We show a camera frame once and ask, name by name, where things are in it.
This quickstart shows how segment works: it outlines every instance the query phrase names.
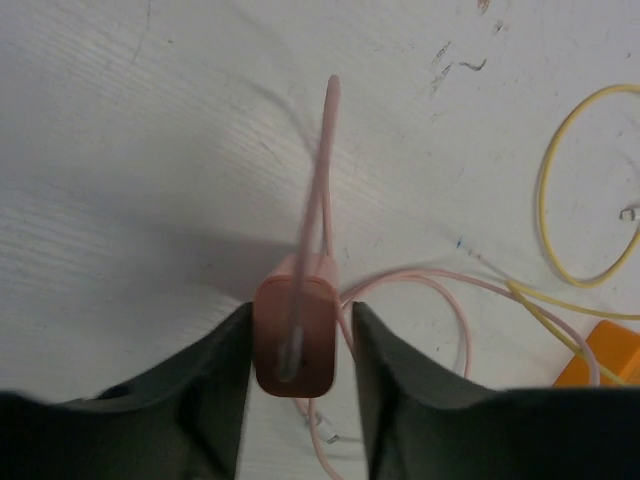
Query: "pink cable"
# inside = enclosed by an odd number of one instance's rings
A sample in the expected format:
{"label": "pink cable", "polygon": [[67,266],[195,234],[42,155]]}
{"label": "pink cable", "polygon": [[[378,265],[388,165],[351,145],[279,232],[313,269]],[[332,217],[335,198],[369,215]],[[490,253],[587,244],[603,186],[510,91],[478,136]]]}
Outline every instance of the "pink cable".
{"label": "pink cable", "polygon": [[[298,256],[296,258],[296,267],[294,269],[294,277],[293,277],[293,295],[292,295],[292,307],[291,307],[291,321],[292,325],[297,324],[297,304],[296,302],[299,300],[299,293],[302,289],[302,282],[304,280],[304,275],[306,273],[306,265],[308,263],[308,255],[310,252],[310,244],[311,238],[313,236],[313,225],[315,221],[316,212],[318,210],[318,204],[321,204],[322,214],[323,214],[323,224],[324,224],[324,240],[325,240],[325,248],[327,255],[333,256],[333,232],[331,226],[331,205],[329,201],[329,159],[331,154],[331,148],[333,146],[334,140],[334,132],[335,125],[337,120],[337,112],[338,112],[338,101],[340,97],[340,83],[338,77],[333,75],[329,79],[329,84],[327,87],[327,96],[325,99],[325,107],[323,113],[323,121],[322,121],[322,133],[320,137],[320,142],[318,146],[318,155],[315,165],[314,177],[311,183],[311,192],[309,194],[309,200],[307,203],[307,211],[304,218],[304,223],[300,232],[300,243],[298,245]],[[347,292],[345,292],[340,297],[342,311],[341,315],[338,317],[338,324],[340,329],[342,330],[342,334],[344,339],[349,347],[351,354],[353,355],[353,338],[351,336],[351,332],[349,331],[349,327],[347,326],[347,322],[345,320],[345,313],[348,311],[349,307],[352,305],[354,301],[359,299],[361,296],[370,292],[372,289],[385,284],[392,282],[418,282],[424,285],[427,285],[431,288],[437,290],[451,305],[453,308],[458,321],[460,322],[460,327],[464,334],[465,340],[465,365],[464,365],[464,376],[468,378],[469,370],[471,366],[471,334],[469,329],[469,323],[467,321],[464,312],[462,311],[462,307],[456,301],[449,291],[444,288],[438,282],[432,280],[428,277],[446,277],[454,280],[458,280],[461,282],[469,283],[471,285],[476,285],[478,287],[484,288],[486,290],[490,290],[494,293],[502,295],[503,297],[509,298],[511,300],[517,301],[517,299],[509,292],[503,288],[492,285],[483,280],[478,280],[473,277],[469,277],[467,275],[462,275],[458,273],[449,272],[446,270],[439,269],[403,269],[395,272],[385,273],[379,275],[373,279],[367,280],[360,285],[357,285]],[[582,337],[572,329],[569,325],[567,325],[564,321],[562,321],[557,316],[553,315],[551,312],[539,307],[536,307],[542,312],[544,316],[546,316],[551,322],[555,323],[558,327],[563,329],[580,347],[582,352],[585,355],[587,364],[589,366],[589,371],[591,374],[592,383],[596,383],[600,379],[600,373],[598,370],[598,363],[593,354],[593,351],[587,343],[582,339]],[[304,404],[301,399],[295,399],[298,407],[301,411],[304,410]],[[322,439],[318,435],[318,429],[316,425],[316,409],[315,409],[315,400],[308,400],[308,407],[306,408],[309,414],[309,426],[311,429],[311,441],[313,443],[313,448],[318,457],[318,461],[320,465],[325,470],[325,472],[329,475],[333,480],[344,480],[330,465],[329,460],[322,449]]]}

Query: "yellow cable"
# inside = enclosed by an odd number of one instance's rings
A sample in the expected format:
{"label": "yellow cable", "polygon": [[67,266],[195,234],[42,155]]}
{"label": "yellow cable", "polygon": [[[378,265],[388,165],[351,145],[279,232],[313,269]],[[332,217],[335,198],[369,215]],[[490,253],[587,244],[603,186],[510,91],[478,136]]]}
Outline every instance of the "yellow cable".
{"label": "yellow cable", "polygon": [[[520,302],[522,304],[522,306],[524,306],[524,308],[529,310],[529,313],[531,313],[531,315],[533,315],[536,318],[536,320],[538,320],[542,324],[542,326],[544,328],[549,330],[549,332],[551,332],[551,334],[554,337],[556,337],[558,340],[560,340],[562,343],[564,343],[565,346],[567,348],[569,348],[569,350],[571,350],[573,353],[575,353],[582,360],[585,360],[584,354],[582,353],[582,350],[580,349],[580,347],[578,347],[578,345],[576,345],[567,335],[562,333],[562,331],[560,331],[560,329],[557,328],[553,323],[551,323],[542,314],[542,312],[540,312],[540,310],[538,310],[538,308],[533,303],[531,303],[529,300],[527,300],[520,293],[519,287],[516,286],[514,284],[514,282],[507,282],[507,288],[511,291],[511,293],[513,294],[515,299],[518,302]],[[598,363],[598,369],[600,370],[600,373],[602,375],[604,375],[605,377],[607,377],[608,379],[610,379],[614,383],[617,383],[619,385],[624,385],[625,384],[624,380],[622,380],[619,376],[617,376],[615,373],[613,373],[611,370],[609,370],[604,365],[601,365],[600,363]]]}
{"label": "yellow cable", "polygon": [[[560,124],[558,130],[553,135],[549,146],[547,147],[547,151],[545,152],[544,158],[542,160],[542,169],[540,172],[540,183],[538,185],[538,199],[537,199],[537,207],[538,207],[538,226],[540,228],[540,236],[542,238],[542,244],[544,246],[544,250],[547,253],[547,256],[551,260],[551,263],[556,268],[556,270],[560,273],[562,278],[566,280],[569,284],[579,287],[579,288],[592,288],[598,285],[602,285],[607,280],[609,280],[615,273],[620,270],[622,265],[629,259],[634,249],[640,242],[640,230],[636,230],[636,233],[633,236],[633,239],[622,253],[620,258],[615,261],[615,263],[609,267],[604,273],[601,275],[590,279],[590,280],[579,280],[573,277],[566,268],[560,262],[553,246],[551,245],[551,239],[549,237],[549,229],[547,226],[547,216],[546,216],[546,195],[549,184],[549,174],[551,171],[551,165],[556,156],[556,152],[558,150],[558,146],[560,142],[563,140],[565,134],[569,127],[575,122],[576,118],[583,113],[587,107],[592,105],[596,100],[612,94],[612,93],[636,93],[640,94],[640,85],[632,85],[632,84],[624,84],[624,85],[612,85],[610,87],[603,88],[602,90],[598,90],[597,92],[589,95],[586,99],[584,99],[573,111],[565,118],[565,120]],[[578,313],[586,313],[588,315],[595,315],[604,318],[616,319],[616,320],[640,320],[640,315],[638,314],[623,314],[623,313],[613,313],[613,312],[605,312],[602,310],[594,310],[591,308],[584,308],[578,305],[574,305],[572,303],[563,302],[561,300],[556,300],[548,295],[544,295],[539,293],[532,288],[527,287],[521,283],[510,282],[510,287],[515,288],[519,293],[527,294],[531,297],[537,298],[546,303],[550,303],[552,305],[556,305],[558,307],[565,308],[567,310],[571,310]]]}

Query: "orange box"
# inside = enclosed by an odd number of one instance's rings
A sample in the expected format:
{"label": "orange box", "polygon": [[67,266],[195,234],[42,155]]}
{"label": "orange box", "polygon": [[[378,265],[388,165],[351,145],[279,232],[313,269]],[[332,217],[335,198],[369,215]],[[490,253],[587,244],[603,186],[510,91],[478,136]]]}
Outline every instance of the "orange box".
{"label": "orange box", "polygon": [[[640,335],[609,320],[602,320],[589,334],[587,344],[598,362],[618,375],[625,383],[640,385]],[[600,375],[602,385],[616,385]],[[589,384],[587,363],[573,357],[554,386],[577,387]]]}

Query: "table surface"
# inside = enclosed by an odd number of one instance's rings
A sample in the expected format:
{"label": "table surface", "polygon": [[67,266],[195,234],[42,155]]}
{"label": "table surface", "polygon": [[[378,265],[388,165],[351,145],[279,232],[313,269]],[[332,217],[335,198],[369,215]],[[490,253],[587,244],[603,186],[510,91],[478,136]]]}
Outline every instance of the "table surface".
{"label": "table surface", "polygon": [[[331,194],[341,284],[407,265],[515,278],[633,312],[640,254],[605,286],[556,279],[537,241],[542,154],[584,97],[640,79],[640,3],[492,0],[9,0],[0,4],[0,386],[86,397],[209,331],[295,243],[329,75],[342,79]],[[636,225],[638,100],[618,95],[562,144],[551,236],[571,272]],[[456,248],[462,239],[461,248]],[[524,309],[445,282],[474,340],[471,378],[548,385],[571,354]],[[367,299],[460,368],[437,293]],[[563,313],[586,335],[598,319]],[[365,477],[351,360],[320,405]],[[293,405],[255,385],[241,479],[325,478]]]}

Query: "cable tip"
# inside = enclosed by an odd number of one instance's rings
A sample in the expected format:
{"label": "cable tip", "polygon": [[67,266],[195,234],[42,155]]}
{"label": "cable tip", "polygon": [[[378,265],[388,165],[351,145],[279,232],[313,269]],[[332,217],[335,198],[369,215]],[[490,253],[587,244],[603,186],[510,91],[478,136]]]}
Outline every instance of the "cable tip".
{"label": "cable tip", "polygon": [[635,208],[625,208],[620,212],[620,220],[623,222],[633,222],[638,218],[639,213]]}

